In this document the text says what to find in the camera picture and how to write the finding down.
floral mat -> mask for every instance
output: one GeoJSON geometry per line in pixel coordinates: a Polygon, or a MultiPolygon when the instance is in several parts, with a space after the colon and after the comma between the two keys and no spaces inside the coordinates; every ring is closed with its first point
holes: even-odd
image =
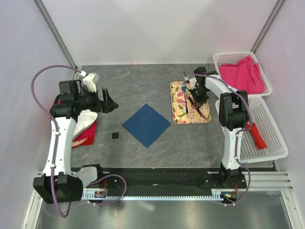
{"type": "Polygon", "coordinates": [[[173,121],[177,124],[189,124],[189,123],[209,123],[211,121],[211,113],[208,101],[203,104],[199,110],[201,114],[205,117],[202,117],[198,111],[195,109],[195,106],[191,104],[188,97],[193,101],[193,96],[188,90],[190,89],[190,84],[186,83],[186,103],[188,114],[185,109],[185,99],[184,92],[182,90],[182,84],[184,82],[172,82],[171,83],[171,101],[172,101],[172,111],[173,111],[173,121]]]}

white plastic basket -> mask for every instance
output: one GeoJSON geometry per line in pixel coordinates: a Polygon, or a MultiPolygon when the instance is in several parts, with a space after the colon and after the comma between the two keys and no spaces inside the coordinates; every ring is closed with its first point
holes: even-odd
{"type": "MultiPolygon", "coordinates": [[[[249,51],[236,51],[236,52],[217,52],[213,55],[213,60],[215,64],[216,71],[219,73],[218,67],[222,64],[237,64],[240,60],[242,60],[244,57],[250,55],[254,61],[254,63],[258,63],[258,60],[253,52],[249,51]]],[[[266,78],[266,75],[259,64],[259,68],[261,70],[262,80],[264,82],[265,90],[260,94],[255,94],[256,96],[266,96],[271,94],[271,87],[270,84],[266,78]]]]}
{"type": "MultiPolygon", "coordinates": [[[[241,162],[253,163],[286,157],[288,155],[288,148],[265,101],[261,97],[253,95],[248,96],[248,101],[252,120],[268,147],[259,150],[250,132],[244,132],[241,143],[241,162]]],[[[217,113],[219,112],[219,103],[219,100],[215,103],[217,113]]]]}

pink towel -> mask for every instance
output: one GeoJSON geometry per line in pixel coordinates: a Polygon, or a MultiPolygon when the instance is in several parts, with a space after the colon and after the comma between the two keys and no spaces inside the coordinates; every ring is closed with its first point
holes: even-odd
{"type": "Polygon", "coordinates": [[[246,90],[248,94],[260,94],[265,90],[259,65],[254,64],[250,55],[237,64],[221,65],[219,73],[230,86],[246,90]]]}

blue cloth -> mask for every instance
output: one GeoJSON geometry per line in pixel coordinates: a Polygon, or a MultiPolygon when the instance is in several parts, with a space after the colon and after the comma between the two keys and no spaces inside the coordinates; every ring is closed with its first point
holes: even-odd
{"type": "Polygon", "coordinates": [[[122,126],[148,148],[171,125],[171,123],[145,104],[122,126]]]}

red object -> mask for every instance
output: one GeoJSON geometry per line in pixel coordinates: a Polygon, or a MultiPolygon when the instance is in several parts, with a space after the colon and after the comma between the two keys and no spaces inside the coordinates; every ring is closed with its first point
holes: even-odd
{"type": "Polygon", "coordinates": [[[248,94],[260,94],[265,90],[259,64],[254,64],[250,55],[237,64],[221,65],[219,73],[230,86],[246,90],[248,94]]]}
{"type": "Polygon", "coordinates": [[[262,139],[262,137],[260,136],[255,123],[253,123],[253,126],[249,130],[249,132],[251,133],[252,137],[254,138],[255,145],[258,149],[267,148],[267,145],[266,145],[265,141],[262,139]]]}
{"type": "Polygon", "coordinates": [[[97,121],[95,120],[94,123],[92,123],[92,125],[91,125],[89,128],[87,128],[86,130],[84,130],[82,133],[80,133],[80,135],[78,135],[78,136],[74,139],[74,142],[80,141],[80,140],[83,140],[83,139],[87,138],[86,141],[84,141],[83,143],[81,143],[81,144],[78,145],[78,146],[88,146],[88,145],[92,145],[93,142],[94,142],[96,124],[97,124],[97,121]]]}

